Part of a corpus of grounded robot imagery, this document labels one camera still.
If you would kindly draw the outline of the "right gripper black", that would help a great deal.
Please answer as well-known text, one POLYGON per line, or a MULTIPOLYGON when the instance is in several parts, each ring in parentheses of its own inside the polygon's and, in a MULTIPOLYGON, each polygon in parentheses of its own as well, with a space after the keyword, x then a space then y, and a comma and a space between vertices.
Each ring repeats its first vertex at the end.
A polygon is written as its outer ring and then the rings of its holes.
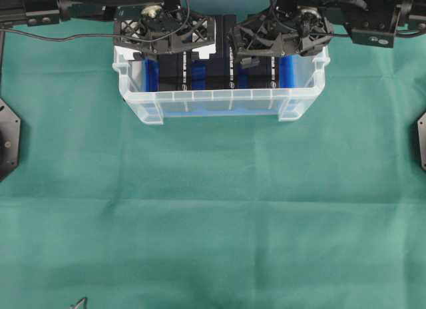
POLYGON ((333 26, 315 7, 294 5, 290 11, 270 7, 237 23, 227 38, 234 58, 315 56, 332 39, 333 26))

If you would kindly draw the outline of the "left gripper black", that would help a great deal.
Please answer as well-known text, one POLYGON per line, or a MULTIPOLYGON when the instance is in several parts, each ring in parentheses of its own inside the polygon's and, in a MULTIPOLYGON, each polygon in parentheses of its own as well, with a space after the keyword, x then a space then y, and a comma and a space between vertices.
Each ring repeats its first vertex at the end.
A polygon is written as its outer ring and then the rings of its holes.
POLYGON ((114 18, 116 46, 157 57, 193 52, 199 59, 216 54, 216 20, 181 7, 120 7, 114 18))

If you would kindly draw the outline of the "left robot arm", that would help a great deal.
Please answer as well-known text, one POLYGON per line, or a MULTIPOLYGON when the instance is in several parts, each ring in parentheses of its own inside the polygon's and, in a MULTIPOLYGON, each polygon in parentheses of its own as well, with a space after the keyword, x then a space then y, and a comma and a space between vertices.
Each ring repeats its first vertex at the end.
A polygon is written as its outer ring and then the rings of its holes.
POLYGON ((185 52, 210 54, 216 44, 216 21, 190 8, 189 0, 1 0, 1 33, 50 42, 101 38, 101 33, 43 37, 17 25, 55 25, 71 19, 111 22, 105 36, 114 45, 156 59, 185 52))

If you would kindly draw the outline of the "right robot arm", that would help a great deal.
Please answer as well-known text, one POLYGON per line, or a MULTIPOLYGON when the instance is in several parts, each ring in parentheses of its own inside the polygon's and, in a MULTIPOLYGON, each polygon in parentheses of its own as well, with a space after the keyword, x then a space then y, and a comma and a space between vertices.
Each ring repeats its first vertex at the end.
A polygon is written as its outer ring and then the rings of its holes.
POLYGON ((392 48, 425 34, 425 0, 270 0, 228 34, 235 59, 317 55, 333 38, 392 48), (334 31, 345 29, 340 35, 334 31))

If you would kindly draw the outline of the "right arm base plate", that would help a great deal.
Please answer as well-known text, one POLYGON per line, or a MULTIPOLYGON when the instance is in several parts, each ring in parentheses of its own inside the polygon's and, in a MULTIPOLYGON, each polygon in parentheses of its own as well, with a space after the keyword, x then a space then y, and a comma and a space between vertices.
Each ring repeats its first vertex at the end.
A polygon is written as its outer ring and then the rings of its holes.
POLYGON ((419 139, 421 168, 426 171, 426 113, 423 113, 417 120, 417 132, 419 139))

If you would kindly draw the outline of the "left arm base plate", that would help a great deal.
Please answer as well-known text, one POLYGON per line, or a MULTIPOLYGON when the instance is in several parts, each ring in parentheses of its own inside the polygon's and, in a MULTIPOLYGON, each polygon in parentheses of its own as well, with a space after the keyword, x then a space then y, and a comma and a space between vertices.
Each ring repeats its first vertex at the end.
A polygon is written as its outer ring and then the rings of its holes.
POLYGON ((1 99, 1 181, 19 165, 21 119, 1 99))

